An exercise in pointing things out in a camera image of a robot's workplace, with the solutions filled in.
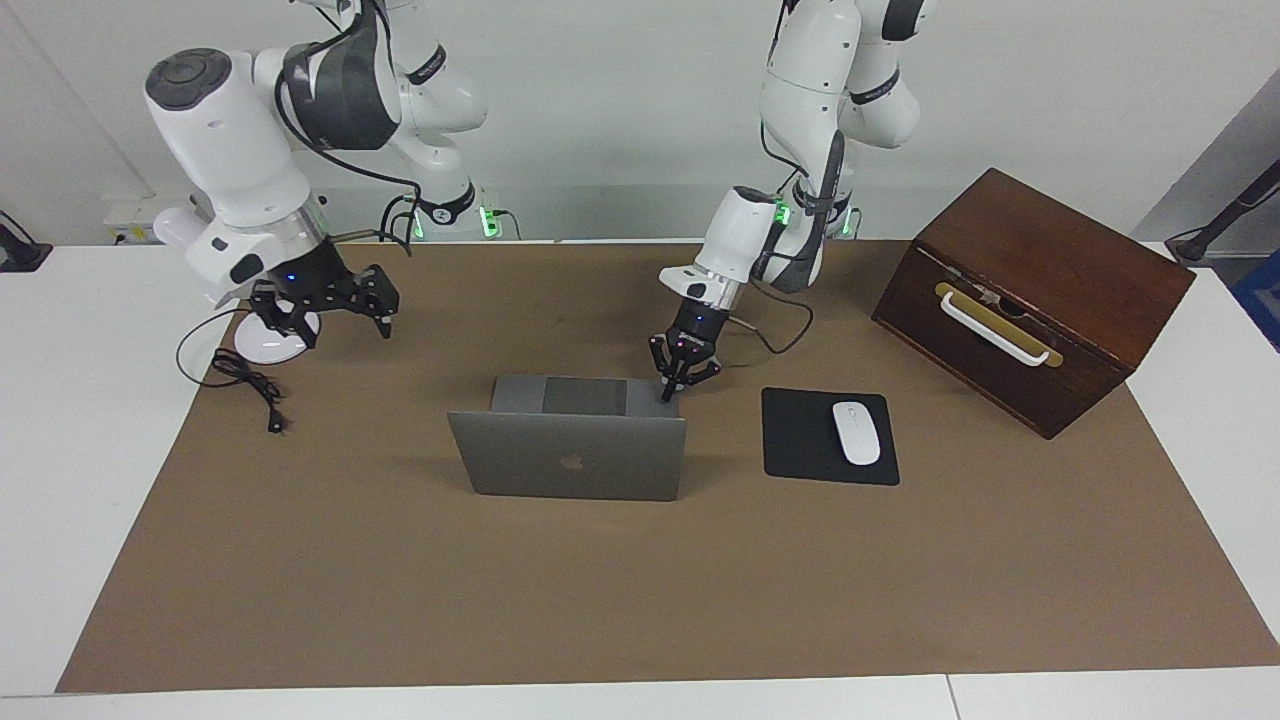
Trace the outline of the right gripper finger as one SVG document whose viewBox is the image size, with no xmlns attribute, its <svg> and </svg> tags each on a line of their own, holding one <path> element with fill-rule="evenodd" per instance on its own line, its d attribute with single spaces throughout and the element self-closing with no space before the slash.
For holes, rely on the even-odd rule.
<svg viewBox="0 0 1280 720">
<path fill-rule="evenodd" d="M 282 351 L 307 351 L 317 345 L 320 316 L 301 301 L 284 299 L 273 283 L 255 283 L 250 309 L 262 327 L 264 345 Z"/>
<path fill-rule="evenodd" d="M 383 338 L 392 336 L 399 302 L 398 290 L 380 265 L 370 265 L 360 274 L 360 311 L 374 320 Z"/>
</svg>

